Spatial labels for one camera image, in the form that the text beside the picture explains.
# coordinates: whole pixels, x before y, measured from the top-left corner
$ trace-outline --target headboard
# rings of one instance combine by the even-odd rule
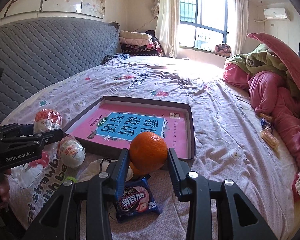
[[[0,123],[41,89],[120,51],[115,22],[42,17],[0,26]]]

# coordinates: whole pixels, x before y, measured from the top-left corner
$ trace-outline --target black window frame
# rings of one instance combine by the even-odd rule
[[[201,11],[200,11],[200,23],[198,23],[198,13],[199,13],[198,12],[198,0],[196,0],[196,7],[195,7],[195,22],[193,23],[193,22],[181,21],[180,20],[181,24],[187,24],[187,25],[195,26],[193,46],[196,47],[195,46],[195,41],[196,41],[196,38],[197,38],[197,27],[223,34],[222,43],[226,43],[227,35],[228,35],[228,32],[227,32],[227,29],[228,29],[228,0],[225,0],[225,27],[224,27],[224,30],[219,30],[219,29],[216,29],[216,28],[213,28],[213,27],[202,25],[202,0],[201,0],[200,9],[201,9]]]

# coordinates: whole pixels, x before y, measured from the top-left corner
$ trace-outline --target blue snack wrapper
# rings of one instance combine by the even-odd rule
[[[149,178],[150,175],[146,175],[141,179],[130,180],[125,183],[122,197],[114,203],[117,211],[116,218],[119,223],[149,212],[160,214],[149,189],[147,182]]]
[[[263,130],[266,127],[269,127],[271,129],[271,133],[273,132],[272,124],[264,118],[261,118],[261,126],[262,126]]]

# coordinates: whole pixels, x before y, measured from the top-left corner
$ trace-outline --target human hand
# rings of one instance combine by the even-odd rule
[[[11,174],[11,169],[6,170],[4,172],[7,175]],[[0,182],[0,196],[3,202],[8,202],[10,199],[10,185],[9,185],[9,181],[8,178],[6,176],[4,176],[3,181]]]

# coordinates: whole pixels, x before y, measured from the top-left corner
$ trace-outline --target white wall-mounted air conditioner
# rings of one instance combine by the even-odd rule
[[[267,19],[280,19],[290,21],[288,12],[285,8],[269,8],[263,10]]]

